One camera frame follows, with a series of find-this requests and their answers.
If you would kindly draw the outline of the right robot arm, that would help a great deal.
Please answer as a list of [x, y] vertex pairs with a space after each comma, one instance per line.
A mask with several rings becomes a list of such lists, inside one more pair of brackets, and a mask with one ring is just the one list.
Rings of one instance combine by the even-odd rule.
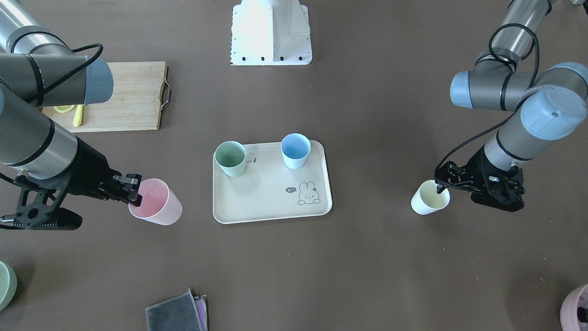
[[46, 195], [86, 195], [140, 205], [141, 176], [107, 159], [42, 113], [51, 106], [104, 103], [113, 92], [99, 43], [71, 49], [18, 0], [1, 2], [1, 163], [15, 184]]

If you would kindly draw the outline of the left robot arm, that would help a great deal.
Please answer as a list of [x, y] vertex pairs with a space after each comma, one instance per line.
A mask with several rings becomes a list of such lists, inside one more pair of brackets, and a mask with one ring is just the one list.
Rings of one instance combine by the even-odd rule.
[[494, 135], [459, 167], [444, 157], [433, 195], [467, 191], [473, 202], [514, 212], [524, 207], [523, 165], [571, 134], [587, 117], [587, 68], [559, 63], [538, 72], [540, 23], [552, 0], [513, 0], [471, 71], [450, 86], [454, 105], [511, 112]]

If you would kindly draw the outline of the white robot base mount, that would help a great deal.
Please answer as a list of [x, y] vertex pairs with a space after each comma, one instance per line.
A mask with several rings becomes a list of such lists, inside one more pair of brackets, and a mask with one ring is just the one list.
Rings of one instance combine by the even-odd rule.
[[243, 0], [232, 9], [231, 32], [231, 65], [312, 62], [309, 11], [298, 0]]

